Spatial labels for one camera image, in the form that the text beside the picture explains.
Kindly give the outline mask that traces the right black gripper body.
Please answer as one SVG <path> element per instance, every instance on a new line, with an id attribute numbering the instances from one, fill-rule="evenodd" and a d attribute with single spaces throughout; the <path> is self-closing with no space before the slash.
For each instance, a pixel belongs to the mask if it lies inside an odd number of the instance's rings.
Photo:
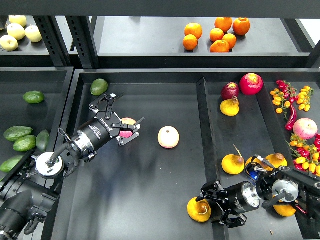
<path id="1" fill-rule="evenodd" d="M 252 206 L 243 193 L 244 187 L 245 183 L 238 183 L 218 192 L 217 196 L 224 201 L 220 206 L 224 211 L 225 218 L 228 218 L 229 215 L 239 216 L 252 210 Z"/>

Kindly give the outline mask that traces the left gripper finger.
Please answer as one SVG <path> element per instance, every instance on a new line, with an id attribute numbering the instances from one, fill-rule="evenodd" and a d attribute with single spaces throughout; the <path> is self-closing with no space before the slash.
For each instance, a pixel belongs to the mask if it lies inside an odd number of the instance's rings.
<path id="1" fill-rule="evenodd" d="M 124 146 L 127 143 L 131 142 L 132 140 L 136 139 L 140 135 L 139 134 L 139 130 L 141 129 L 140 123 L 144 120 L 145 118 L 142 117 L 135 124 L 126 124 L 122 122 L 112 123 L 110 137 L 112 139 L 116 139 L 120 146 Z M 123 137 L 123 136 L 120 136 L 121 132 L 131 132 L 132 135 L 130 137 Z"/>
<path id="2" fill-rule="evenodd" d="M 115 93 L 107 94 L 106 92 L 98 96 L 94 101 L 89 104 L 89 109 L 95 114 L 105 112 L 105 120 L 110 120 L 113 112 L 114 101 L 121 98 L 124 94 L 121 93 L 117 96 Z"/>

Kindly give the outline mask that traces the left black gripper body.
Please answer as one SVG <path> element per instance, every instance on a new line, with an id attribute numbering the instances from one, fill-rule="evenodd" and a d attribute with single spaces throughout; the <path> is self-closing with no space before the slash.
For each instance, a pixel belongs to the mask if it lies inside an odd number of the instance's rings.
<path id="1" fill-rule="evenodd" d="M 94 118 L 81 125 L 78 136 L 84 140 L 92 151 L 97 151 L 110 140 L 120 135 L 120 129 L 113 125 L 121 124 L 122 121 L 115 112 L 106 119 L 106 112 L 98 112 Z"/>

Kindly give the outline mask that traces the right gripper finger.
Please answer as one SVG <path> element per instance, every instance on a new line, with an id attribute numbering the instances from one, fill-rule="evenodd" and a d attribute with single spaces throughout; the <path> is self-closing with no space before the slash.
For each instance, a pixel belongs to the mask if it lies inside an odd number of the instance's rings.
<path id="1" fill-rule="evenodd" d="M 228 228 L 243 227 L 246 224 L 247 217 L 244 214 L 240 213 L 239 215 L 236 215 L 234 218 L 229 218 L 231 213 L 231 208 L 225 210 L 218 222 L 221 225 L 226 225 Z"/>
<path id="2" fill-rule="evenodd" d="M 201 190 L 200 195 L 196 197 L 195 201 L 212 200 L 214 202 L 222 202 L 225 189 L 222 187 L 219 180 L 210 181 L 205 183 Z"/>

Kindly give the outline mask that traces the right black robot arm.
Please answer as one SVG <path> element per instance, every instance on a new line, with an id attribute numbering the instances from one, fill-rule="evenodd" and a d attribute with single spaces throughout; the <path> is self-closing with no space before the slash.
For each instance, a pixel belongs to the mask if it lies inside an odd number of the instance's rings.
<path id="1" fill-rule="evenodd" d="M 210 200 L 222 211 L 219 223 L 228 228 L 246 224 L 245 213 L 259 207 L 290 206 L 311 223 L 320 221 L 320 178 L 295 167 L 275 167 L 254 155 L 244 168 L 250 181 L 223 188 L 219 180 L 203 185 L 196 202 Z"/>

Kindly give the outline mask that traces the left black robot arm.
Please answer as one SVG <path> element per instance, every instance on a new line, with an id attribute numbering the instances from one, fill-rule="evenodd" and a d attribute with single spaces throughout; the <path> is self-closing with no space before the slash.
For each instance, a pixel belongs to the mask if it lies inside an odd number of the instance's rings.
<path id="1" fill-rule="evenodd" d="M 141 120 L 125 123 L 113 110 L 115 94 L 103 93 L 89 104 L 94 117 L 73 136 L 62 128 L 65 142 L 54 151 L 34 155 L 28 151 L 0 182 L 0 238 L 16 240 L 32 234 L 45 222 L 60 195 L 56 188 L 79 166 L 91 162 L 97 151 L 111 140 L 124 146 L 140 134 Z"/>

